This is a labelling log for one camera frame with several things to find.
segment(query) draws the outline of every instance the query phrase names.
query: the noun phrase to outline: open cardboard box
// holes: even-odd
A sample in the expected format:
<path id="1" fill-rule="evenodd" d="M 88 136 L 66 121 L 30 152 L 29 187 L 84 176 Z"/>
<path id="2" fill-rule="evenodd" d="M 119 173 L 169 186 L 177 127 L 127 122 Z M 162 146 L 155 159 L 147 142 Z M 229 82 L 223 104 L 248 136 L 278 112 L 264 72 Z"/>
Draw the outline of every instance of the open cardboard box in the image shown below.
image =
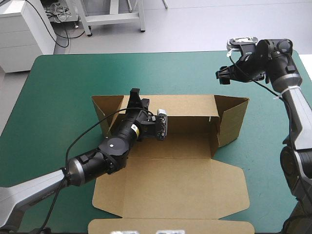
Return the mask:
<path id="1" fill-rule="evenodd" d="M 248 222 L 221 221 L 245 210 L 249 197 L 242 169 L 213 160 L 218 147 L 235 140 L 247 98 L 217 95 L 141 95 L 149 110 L 165 109 L 164 141 L 144 139 L 129 153 L 126 168 L 96 181 L 93 205 L 123 218 L 97 219 L 89 234 L 112 231 L 185 230 L 187 234 L 254 234 Z M 129 96 L 93 96 L 99 119 L 125 108 Z M 107 135 L 121 121 L 102 123 Z"/>

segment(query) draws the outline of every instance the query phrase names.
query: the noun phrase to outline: white cabinet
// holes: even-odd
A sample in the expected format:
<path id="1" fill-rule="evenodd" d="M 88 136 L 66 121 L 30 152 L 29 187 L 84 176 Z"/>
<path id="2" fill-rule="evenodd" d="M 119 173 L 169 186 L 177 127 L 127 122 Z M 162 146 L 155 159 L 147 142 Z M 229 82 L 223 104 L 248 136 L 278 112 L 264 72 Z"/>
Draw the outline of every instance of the white cabinet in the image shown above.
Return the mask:
<path id="1" fill-rule="evenodd" d="M 29 1 L 56 39 L 40 1 Z M 53 54 L 54 47 L 55 42 L 29 3 L 12 0 L 0 7 L 0 66 L 5 72 L 30 70 L 38 56 Z"/>

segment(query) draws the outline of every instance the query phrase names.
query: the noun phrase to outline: green table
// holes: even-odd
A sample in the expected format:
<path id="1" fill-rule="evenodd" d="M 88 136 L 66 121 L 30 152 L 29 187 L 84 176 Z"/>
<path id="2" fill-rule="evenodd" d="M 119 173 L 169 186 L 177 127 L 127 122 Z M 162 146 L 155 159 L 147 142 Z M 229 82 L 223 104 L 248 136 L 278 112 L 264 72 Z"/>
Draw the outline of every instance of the green table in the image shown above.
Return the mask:
<path id="1" fill-rule="evenodd" d="M 297 53 L 302 91 L 312 103 L 312 84 Z M 68 145 L 97 121 L 91 95 L 220 94 L 249 97 L 238 140 L 215 159 L 243 168 L 250 208 L 224 219 L 251 222 L 257 232 L 280 231 L 296 201 L 279 164 L 288 119 L 281 101 L 254 83 L 220 85 L 215 71 L 230 64 L 226 52 L 54 55 L 39 57 L 0 137 L 0 185 L 12 186 L 64 166 Z M 71 152 L 95 148 L 100 127 Z M 114 215 L 92 206 L 95 182 L 63 190 L 48 226 L 54 232 L 85 232 L 95 218 Z M 26 212 L 20 231 L 39 227 L 51 198 Z"/>

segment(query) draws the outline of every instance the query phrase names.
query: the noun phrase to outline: black cable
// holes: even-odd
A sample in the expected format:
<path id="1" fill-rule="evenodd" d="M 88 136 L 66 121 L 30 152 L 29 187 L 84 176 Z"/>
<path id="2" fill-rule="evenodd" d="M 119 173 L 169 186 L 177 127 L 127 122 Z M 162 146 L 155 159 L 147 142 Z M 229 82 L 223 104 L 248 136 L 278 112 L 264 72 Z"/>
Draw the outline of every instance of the black cable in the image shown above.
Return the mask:
<path id="1" fill-rule="evenodd" d="M 49 18 L 51 17 L 57 17 L 57 15 L 53 14 L 52 12 L 49 12 L 49 11 L 45 11 L 45 13 L 47 14 L 50 14 L 49 15 Z M 60 34 L 57 34 L 56 32 L 54 32 L 56 35 L 58 35 L 60 38 L 65 38 L 65 39 L 76 39 L 76 38 L 80 38 L 84 33 L 85 31 L 83 31 L 81 34 L 79 34 L 78 36 L 75 36 L 75 37 L 68 37 L 68 35 L 66 37 L 60 35 Z"/>
<path id="2" fill-rule="evenodd" d="M 85 31 L 83 31 L 81 34 L 79 34 L 78 36 L 76 36 L 76 37 L 63 37 L 63 36 L 61 36 L 60 34 L 57 34 L 57 33 L 55 33 L 56 35 L 58 35 L 60 38 L 65 38 L 65 39 L 75 39 L 75 38 L 80 38 L 83 34 L 85 33 Z"/>
<path id="3" fill-rule="evenodd" d="M 127 111 L 127 110 L 143 110 L 147 113 L 150 113 L 152 116 L 154 116 L 154 114 L 151 112 L 151 111 L 148 111 L 148 110 L 145 110 L 143 108 L 139 108 L 139 107 L 129 107 L 129 108 L 123 108 L 123 109 L 120 109 L 120 110 L 117 110 L 117 111 L 114 111 L 112 112 L 110 115 L 108 116 L 105 116 L 103 119 L 101 119 L 100 121 L 98 121 L 96 124 L 92 125 L 90 128 L 88 128 L 86 131 L 84 131 L 80 136 L 78 136 L 74 141 L 73 143 L 71 143 L 71 145 L 68 147 L 67 151 L 66 151 L 66 168 L 64 169 L 65 170 L 65 175 L 64 175 L 64 178 L 63 180 L 60 182 L 59 186 L 58 186 L 58 189 L 54 195 L 54 198 L 53 198 L 53 201 L 51 203 L 51 206 L 50 206 L 50 209 L 49 209 L 49 212 L 48 212 L 48 215 L 46 216 L 45 218 L 45 221 L 44 223 L 42 224 L 42 226 L 39 228 L 39 230 L 37 231 L 36 234 L 40 234 L 40 232 L 44 229 L 44 227 L 46 226 L 46 224 L 48 223 L 49 221 L 49 218 L 51 216 L 51 213 L 52 213 L 52 210 L 54 208 L 54 205 L 55 205 L 55 202 L 59 196 L 59 192 L 62 188 L 62 186 L 64 185 L 64 182 L 67 181 L 67 178 L 68 178 L 68 155 L 69 155 L 69 151 L 70 149 L 73 147 L 73 145 L 75 145 L 77 143 L 77 141 L 79 141 L 86 133 L 88 133 L 90 130 L 92 130 L 93 128 L 95 128 L 96 126 L 98 126 L 100 123 L 102 123 L 104 120 L 106 120 L 107 118 L 113 116 L 114 114 L 118 113 L 118 112 L 121 112 L 121 111 Z"/>
<path id="4" fill-rule="evenodd" d="M 51 37 L 52 40 L 56 43 L 56 45 L 58 45 L 58 46 L 60 46 L 60 47 L 62 47 L 62 48 L 68 47 L 68 46 L 69 46 L 69 40 L 67 40 L 67 45 L 66 45 L 66 46 L 63 46 L 63 45 L 60 45 L 59 43 L 57 43 L 57 41 L 56 41 L 56 40 L 53 38 L 53 36 L 51 35 L 51 33 L 50 33 L 50 31 L 49 31 L 47 25 L 45 24 L 45 22 L 44 22 L 42 16 L 40 15 L 40 13 L 38 12 L 38 10 L 34 7 L 34 5 L 33 5 L 29 0 L 25 0 L 25 1 L 28 2 L 28 3 L 33 7 L 33 9 L 37 12 L 37 14 L 39 15 L 41 21 L 42 21 L 43 24 L 44 24 L 44 27 L 46 28 L 46 30 L 48 31 L 50 37 Z"/>
<path id="5" fill-rule="evenodd" d="M 277 48 L 278 50 L 283 53 L 283 54 L 286 54 L 285 52 L 282 52 L 280 49 L 279 49 L 279 45 L 281 42 L 283 41 L 289 41 L 290 42 L 290 45 L 291 45 L 291 49 L 293 47 L 293 43 L 291 40 L 288 40 L 288 39 L 284 39 L 284 40 L 281 40 L 278 44 L 277 44 Z M 261 86 L 262 88 L 265 88 L 266 90 L 268 90 L 271 94 L 273 94 L 274 96 L 278 97 L 285 105 L 285 108 L 286 108 L 286 112 L 288 114 L 288 119 L 289 119 L 289 142 L 290 142 L 290 147 L 291 147 L 291 150 L 294 151 L 294 146 L 293 146 L 293 141 L 292 141 L 292 113 L 291 113 L 291 107 L 289 105 L 289 103 L 282 97 L 280 97 L 277 93 L 275 93 L 274 91 L 272 91 L 271 89 L 269 89 L 268 87 L 264 86 L 263 84 L 260 84 L 259 82 L 257 82 L 256 80 L 253 80 L 252 78 L 250 78 L 249 75 L 247 75 L 243 70 L 240 69 L 240 67 L 238 67 L 238 65 L 233 61 L 233 59 L 231 58 L 230 56 L 230 60 L 231 62 L 233 63 L 233 65 L 247 78 L 249 78 L 250 81 L 253 81 L 254 83 L 256 83 L 257 85 Z M 307 188 L 305 187 L 304 183 L 303 183 L 303 179 L 302 179 L 302 176 L 300 175 L 299 176 L 299 179 L 300 179 L 300 182 L 302 184 L 302 187 L 303 187 L 303 190 L 309 200 L 309 202 L 311 203 L 312 205 L 312 198 L 310 197 L 309 193 L 308 193 L 308 190 Z M 285 220 L 284 224 L 283 224 L 283 228 L 282 228 L 282 231 L 281 231 L 281 234 L 287 234 L 287 230 L 291 224 L 292 221 L 296 220 L 296 219 L 299 219 L 299 218 L 312 218 L 312 214 L 307 214 L 307 215 L 296 215 L 296 216 L 292 216 L 292 217 L 289 217 L 288 219 Z"/>
<path id="6" fill-rule="evenodd" d="M 66 157 L 65 157 L 65 164 L 66 164 L 66 170 L 68 169 L 68 155 L 69 155 L 69 151 L 70 149 L 73 147 L 73 145 L 75 145 L 77 143 L 77 141 L 79 141 L 80 138 L 82 138 L 87 132 L 89 132 L 90 130 L 92 130 L 94 127 L 96 127 L 97 125 L 99 125 L 100 123 L 102 123 L 104 120 L 106 120 L 107 118 L 113 116 L 114 114 L 120 112 L 120 111 L 126 111 L 126 110 L 143 110 L 146 111 L 148 113 L 150 113 L 151 115 L 154 115 L 152 112 L 147 111 L 143 108 L 138 108 L 138 107 L 130 107 L 130 108 L 123 108 L 117 111 L 112 112 L 110 115 L 106 116 L 105 118 L 101 119 L 100 121 L 98 121 L 96 124 L 94 124 L 93 126 L 91 126 L 90 128 L 88 128 L 86 131 L 84 131 L 80 136 L 78 136 L 73 143 L 71 143 L 71 145 L 68 147 L 67 151 L 66 151 Z"/>
<path id="7" fill-rule="evenodd" d="M 254 83 L 256 83 L 257 85 L 260 85 L 262 88 L 265 88 L 266 90 L 268 90 L 271 94 L 273 94 L 274 96 L 278 97 L 278 94 L 273 92 L 271 89 L 269 89 L 268 87 L 264 86 L 263 84 L 260 84 L 258 81 L 253 80 L 252 78 L 250 78 L 250 76 L 245 73 L 242 69 L 240 69 L 240 67 L 233 61 L 232 57 L 229 57 L 231 62 L 233 63 L 233 65 L 245 76 L 247 77 L 250 81 L 253 81 Z"/>
<path id="8" fill-rule="evenodd" d="M 1 6 L 1 4 L 4 3 L 5 1 L 7 1 L 7 0 L 0 1 L 0 6 Z"/>
<path id="9" fill-rule="evenodd" d="M 60 184 L 59 184 L 59 186 L 58 186 L 58 189 L 57 189 L 57 191 L 56 191 L 56 193 L 55 193 L 55 195 L 54 195 L 54 198 L 53 198 L 53 201 L 52 201 L 52 203 L 51 203 L 51 206 L 50 206 L 48 215 L 46 216 L 46 218 L 45 218 L 45 220 L 44 220 L 42 226 L 39 228 L 39 230 L 37 231 L 36 234 L 40 234 L 40 233 L 42 232 L 42 230 L 45 228 L 45 225 L 47 225 L 47 223 L 48 223 L 48 221 L 49 221 L 49 218 L 50 218 L 50 216 L 51 216 L 52 210 L 53 210 L 53 208 L 54 208 L 54 205 L 55 205 L 55 203 L 56 203 L 56 201 L 57 201 L 57 198 L 58 198 L 58 196 L 59 196 L 59 192 L 60 192 L 60 190 L 61 190 L 61 188 L 62 188 L 62 186 L 63 186 L 63 184 L 64 184 L 65 181 L 66 181 L 66 177 L 64 176 L 64 178 L 63 178 L 62 181 L 60 182 Z"/>

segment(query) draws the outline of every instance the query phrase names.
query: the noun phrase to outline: gray floor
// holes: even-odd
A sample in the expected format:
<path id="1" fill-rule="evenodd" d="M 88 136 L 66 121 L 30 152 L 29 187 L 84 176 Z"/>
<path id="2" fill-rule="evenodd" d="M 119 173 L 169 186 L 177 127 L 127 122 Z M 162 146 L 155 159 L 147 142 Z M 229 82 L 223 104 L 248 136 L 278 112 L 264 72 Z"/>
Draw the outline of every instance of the gray floor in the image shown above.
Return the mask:
<path id="1" fill-rule="evenodd" d="M 138 23 L 94 26 L 93 36 L 56 46 L 56 54 L 136 53 L 224 50 L 228 38 L 257 36 L 290 38 L 309 72 L 312 68 L 311 0 L 144 0 L 146 32 Z M 107 14 L 109 0 L 85 0 L 89 15 Z M 119 9 L 127 11 L 126 0 Z M 71 36 L 83 31 L 67 28 Z M 9 118 L 27 72 L 4 74 L 0 70 L 0 133 Z"/>

